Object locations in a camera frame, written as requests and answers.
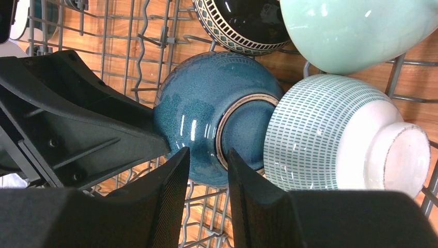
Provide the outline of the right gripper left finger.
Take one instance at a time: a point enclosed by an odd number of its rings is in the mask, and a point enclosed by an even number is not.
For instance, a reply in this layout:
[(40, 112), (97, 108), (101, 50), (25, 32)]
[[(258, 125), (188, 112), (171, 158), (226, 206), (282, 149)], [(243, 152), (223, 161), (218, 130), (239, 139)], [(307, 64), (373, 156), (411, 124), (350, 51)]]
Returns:
[(177, 247), (189, 166), (184, 147), (105, 197), (73, 188), (2, 189), (1, 247)]

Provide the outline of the teal white dotted bowl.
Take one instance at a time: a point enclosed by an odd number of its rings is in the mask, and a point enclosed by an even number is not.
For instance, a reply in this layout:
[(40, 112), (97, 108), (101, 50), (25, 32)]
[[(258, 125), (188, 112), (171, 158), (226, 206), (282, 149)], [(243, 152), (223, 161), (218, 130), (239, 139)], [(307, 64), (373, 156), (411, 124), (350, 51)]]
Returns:
[(59, 6), (49, 1), (17, 1), (14, 23), (9, 38), (27, 40), (33, 31), (33, 38), (42, 41), (51, 39), (59, 23)]

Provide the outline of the dark teal glazed bowl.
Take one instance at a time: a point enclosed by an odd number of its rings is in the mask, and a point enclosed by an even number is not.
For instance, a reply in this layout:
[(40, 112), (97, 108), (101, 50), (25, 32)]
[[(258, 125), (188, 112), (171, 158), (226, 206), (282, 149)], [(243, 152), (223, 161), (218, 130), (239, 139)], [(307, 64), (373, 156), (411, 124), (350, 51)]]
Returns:
[(259, 174), (271, 116), (284, 90), (261, 63), (234, 52), (205, 52), (178, 65), (162, 83), (153, 121), (170, 146), (167, 158), (190, 149), (189, 179), (228, 186), (234, 149)]

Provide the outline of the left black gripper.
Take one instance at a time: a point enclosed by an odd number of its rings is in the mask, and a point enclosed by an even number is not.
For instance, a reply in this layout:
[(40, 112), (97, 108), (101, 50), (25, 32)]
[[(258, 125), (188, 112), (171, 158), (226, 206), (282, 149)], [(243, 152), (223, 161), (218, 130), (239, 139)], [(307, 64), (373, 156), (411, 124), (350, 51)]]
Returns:
[(1, 58), (1, 175), (87, 189), (169, 152), (153, 111), (73, 50)]

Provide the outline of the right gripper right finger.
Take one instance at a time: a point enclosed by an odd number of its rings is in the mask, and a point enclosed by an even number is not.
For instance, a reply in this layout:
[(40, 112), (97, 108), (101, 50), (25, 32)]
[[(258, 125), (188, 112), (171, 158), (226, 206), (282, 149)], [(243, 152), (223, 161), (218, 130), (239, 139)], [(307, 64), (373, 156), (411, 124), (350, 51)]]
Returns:
[(228, 151), (235, 247), (437, 247), (417, 204), (394, 191), (284, 191)]

